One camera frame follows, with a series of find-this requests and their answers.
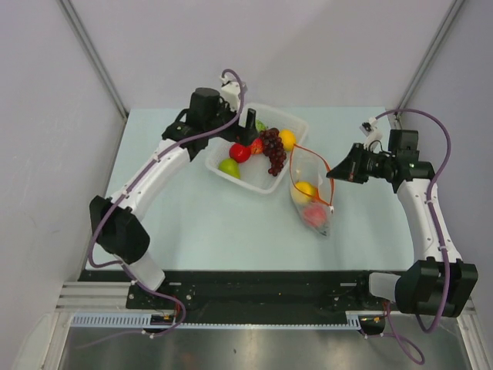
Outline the yellow green pear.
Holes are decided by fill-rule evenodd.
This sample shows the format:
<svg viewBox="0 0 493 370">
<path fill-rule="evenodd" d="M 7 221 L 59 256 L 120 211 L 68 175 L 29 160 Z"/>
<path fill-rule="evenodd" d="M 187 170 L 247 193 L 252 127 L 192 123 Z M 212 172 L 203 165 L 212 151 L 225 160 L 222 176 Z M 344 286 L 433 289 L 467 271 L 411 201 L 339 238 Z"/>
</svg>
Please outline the yellow green pear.
<svg viewBox="0 0 493 370">
<path fill-rule="evenodd" d="M 240 166 L 235 159 L 226 158 L 220 162 L 218 169 L 231 177 L 240 178 Z"/>
</svg>

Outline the clear zip bag orange zipper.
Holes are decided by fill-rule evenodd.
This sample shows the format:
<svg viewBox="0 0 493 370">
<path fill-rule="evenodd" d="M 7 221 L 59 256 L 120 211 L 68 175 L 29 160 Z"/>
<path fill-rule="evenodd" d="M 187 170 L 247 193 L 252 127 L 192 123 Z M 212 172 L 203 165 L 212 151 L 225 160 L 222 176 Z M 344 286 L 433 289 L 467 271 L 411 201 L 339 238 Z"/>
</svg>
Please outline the clear zip bag orange zipper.
<svg viewBox="0 0 493 370">
<path fill-rule="evenodd" d="M 334 215 L 334 180 L 329 163 L 318 153 L 295 144 L 290 152 L 290 196 L 302 223 L 323 237 Z"/>
</svg>

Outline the orange fruit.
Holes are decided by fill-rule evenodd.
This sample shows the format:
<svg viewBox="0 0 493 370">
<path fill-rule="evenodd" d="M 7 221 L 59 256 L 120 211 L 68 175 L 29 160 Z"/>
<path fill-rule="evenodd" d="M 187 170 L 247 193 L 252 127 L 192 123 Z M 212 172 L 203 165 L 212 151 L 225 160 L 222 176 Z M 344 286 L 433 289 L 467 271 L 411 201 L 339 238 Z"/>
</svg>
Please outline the orange fruit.
<svg viewBox="0 0 493 370">
<path fill-rule="evenodd" d="M 326 201 L 324 199 L 320 198 L 320 196 L 316 195 L 316 194 L 312 197 L 312 200 L 314 202 L 318 202 L 318 203 L 322 203 L 322 204 L 326 203 Z"/>
</svg>

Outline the yellow green mango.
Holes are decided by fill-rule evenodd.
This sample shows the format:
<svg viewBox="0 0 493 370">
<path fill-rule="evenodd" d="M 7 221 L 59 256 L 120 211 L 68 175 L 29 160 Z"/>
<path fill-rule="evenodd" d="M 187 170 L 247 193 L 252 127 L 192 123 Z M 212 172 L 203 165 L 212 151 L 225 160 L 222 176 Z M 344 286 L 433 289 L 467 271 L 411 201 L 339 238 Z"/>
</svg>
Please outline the yellow green mango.
<svg viewBox="0 0 493 370">
<path fill-rule="evenodd" d="M 308 204 L 312 201 L 312 197 L 317 195 L 317 188 L 309 182 L 299 181 L 292 185 L 290 194 L 292 201 L 296 204 Z"/>
</svg>

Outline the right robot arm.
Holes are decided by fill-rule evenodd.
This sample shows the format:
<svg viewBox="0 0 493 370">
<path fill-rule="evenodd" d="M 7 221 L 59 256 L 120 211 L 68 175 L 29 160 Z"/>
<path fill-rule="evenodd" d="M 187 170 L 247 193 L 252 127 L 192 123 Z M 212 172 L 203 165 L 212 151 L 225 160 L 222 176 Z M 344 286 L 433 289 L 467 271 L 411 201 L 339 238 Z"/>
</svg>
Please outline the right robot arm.
<svg viewBox="0 0 493 370">
<path fill-rule="evenodd" d="M 356 302 L 373 309 L 383 299 L 410 315 L 458 317 L 478 281 L 474 264 L 465 263 L 451 240 L 438 202 L 431 163 L 419 159 L 418 132 L 393 129 L 388 148 L 372 152 L 355 143 L 348 155 L 327 172 L 333 180 L 366 183 L 386 180 L 407 218 L 414 263 L 401 274 L 373 272 L 355 290 Z"/>
</svg>

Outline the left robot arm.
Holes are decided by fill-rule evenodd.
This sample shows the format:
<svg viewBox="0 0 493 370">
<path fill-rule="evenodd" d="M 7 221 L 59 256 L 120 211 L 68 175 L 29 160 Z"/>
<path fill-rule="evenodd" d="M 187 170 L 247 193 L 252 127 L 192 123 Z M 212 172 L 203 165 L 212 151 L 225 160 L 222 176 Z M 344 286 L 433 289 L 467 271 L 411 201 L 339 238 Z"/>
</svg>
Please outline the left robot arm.
<svg viewBox="0 0 493 370">
<path fill-rule="evenodd" d="M 243 82 L 225 82 L 220 90 L 198 88 L 162 134 L 151 157 L 112 196 L 94 197 L 89 204 L 92 246 L 116 257 L 134 281 L 145 287 L 144 300 L 154 308 L 165 306 L 170 289 L 165 274 L 151 257 L 150 236 L 142 225 L 156 196 L 184 166 L 220 137 L 247 146 L 257 137 L 255 122 L 240 124 L 247 88 Z"/>
</svg>

